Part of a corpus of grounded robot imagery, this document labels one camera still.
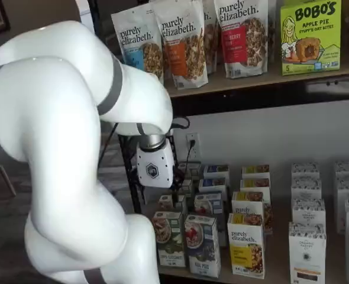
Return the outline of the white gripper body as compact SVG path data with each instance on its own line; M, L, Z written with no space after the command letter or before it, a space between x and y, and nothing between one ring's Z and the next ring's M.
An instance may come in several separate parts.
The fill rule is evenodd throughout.
M170 188L173 183L174 157L169 141L153 151L137 146L137 174L142 186Z

